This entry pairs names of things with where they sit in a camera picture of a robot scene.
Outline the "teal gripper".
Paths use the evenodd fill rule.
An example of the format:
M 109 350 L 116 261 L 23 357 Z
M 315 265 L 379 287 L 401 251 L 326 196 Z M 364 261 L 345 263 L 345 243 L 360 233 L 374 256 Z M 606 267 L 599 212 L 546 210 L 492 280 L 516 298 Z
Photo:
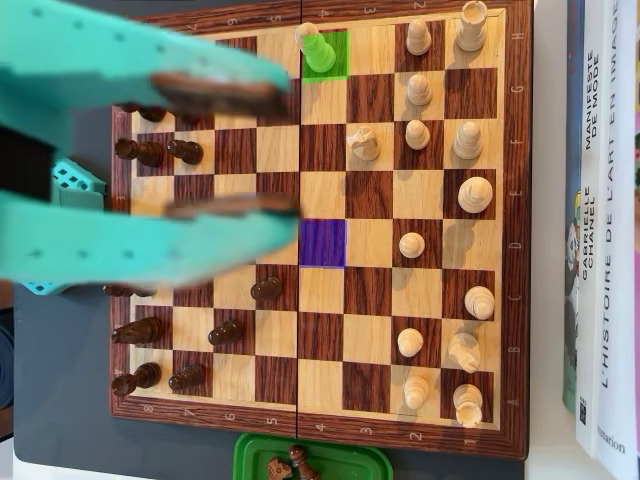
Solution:
M 187 116 L 275 113 L 289 76 L 255 54 L 63 1 L 1 4 L 1 189 L 51 200 L 70 112 L 109 104 Z M 290 243 L 282 194 L 168 207 L 161 216 L 1 195 L 1 276 L 14 282 L 190 285 Z

